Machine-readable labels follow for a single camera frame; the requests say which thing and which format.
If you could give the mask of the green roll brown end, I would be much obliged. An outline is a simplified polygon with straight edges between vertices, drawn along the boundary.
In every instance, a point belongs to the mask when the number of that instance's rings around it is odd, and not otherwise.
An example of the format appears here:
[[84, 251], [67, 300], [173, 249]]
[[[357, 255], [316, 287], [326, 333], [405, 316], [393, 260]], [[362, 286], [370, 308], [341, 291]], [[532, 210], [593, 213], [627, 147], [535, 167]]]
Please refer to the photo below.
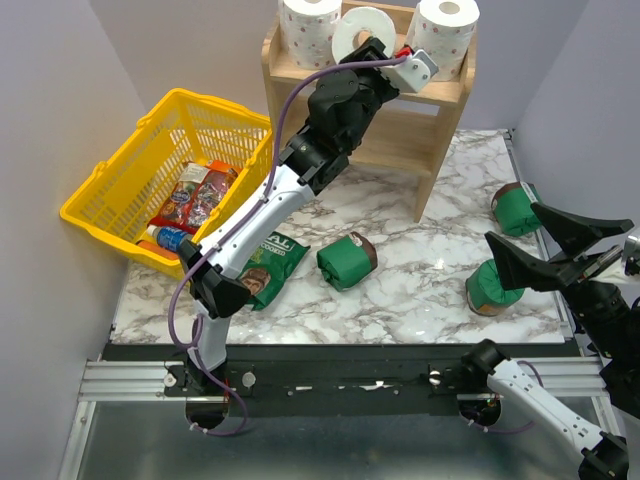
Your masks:
[[337, 291], [350, 289], [378, 266], [374, 245], [360, 233], [352, 231], [316, 253], [324, 280]]

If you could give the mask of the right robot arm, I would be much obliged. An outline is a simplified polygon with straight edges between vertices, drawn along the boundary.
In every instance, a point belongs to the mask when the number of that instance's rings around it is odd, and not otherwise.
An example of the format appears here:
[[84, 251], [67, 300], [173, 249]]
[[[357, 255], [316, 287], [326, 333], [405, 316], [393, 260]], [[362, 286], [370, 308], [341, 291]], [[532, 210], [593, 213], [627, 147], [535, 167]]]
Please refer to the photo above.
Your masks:
[[639, 283], [639, 229], [629, 219], [531, 209], [559, 246], [538, 259], [489, 232], [501, 284], [558, 293], [593, 348], [589, 358], [517, 359], [485, 339], [461, 359], [463, 391], [514, 404], [558, 446], [581, 479], [639, 476], [639, 304], [621, 285]]

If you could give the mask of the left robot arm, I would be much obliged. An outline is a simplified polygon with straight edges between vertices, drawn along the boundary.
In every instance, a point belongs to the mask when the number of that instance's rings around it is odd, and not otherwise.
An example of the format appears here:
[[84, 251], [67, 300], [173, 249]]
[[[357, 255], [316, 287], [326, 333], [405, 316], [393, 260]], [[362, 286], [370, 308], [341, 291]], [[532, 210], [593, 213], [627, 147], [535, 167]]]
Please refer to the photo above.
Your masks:
[[313, 200], [349, 164], [374, 116], [402, 92], [417, 92], [437, 68], [424, 51], [406, 47], [384, 52], [371, 37], [337, 64], [316, 71], [288, 95], [275, 129], [273, 161], [256, 191], [221, 226], [195, 243], [184, 240], [178, 257], [181, 288], [195, 302], [193, 337], [176, 346], [193, 364], [187, 382], [201, 395], [224, 383], [220, 366], [227, 358], [231, 318], [251, 292], [240, 276], [254, 251], [293, 212]]

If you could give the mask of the floral paper towel roll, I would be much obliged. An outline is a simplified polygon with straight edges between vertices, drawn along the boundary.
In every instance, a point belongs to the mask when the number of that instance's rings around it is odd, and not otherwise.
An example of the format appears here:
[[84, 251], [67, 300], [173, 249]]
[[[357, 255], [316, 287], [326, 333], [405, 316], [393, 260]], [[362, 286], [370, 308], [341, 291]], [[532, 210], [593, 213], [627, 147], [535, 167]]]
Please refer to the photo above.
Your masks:
[[281, 34], [295, 66], [320, 70], [334, 63], [332, 40], [341, 10], [340, 0], [278, 2]]
[[405, 43], [413, 50], [423, 49], [436, 63], [434, 81], [452, 80], [461, 69], [479, 17], [474, 0], [422, 0], [414, 10]]
[[391, 17], [378, 8], [356, 7], [347, 11], [335, 28], [331, 41], [331, 51], [335, 63], [339, 63], [356, 50], [358, 47], [356, 40], [362, 32], [380, 40], [384, 45], [383, 52], [387, 57], [393, 54], [396, 30]]

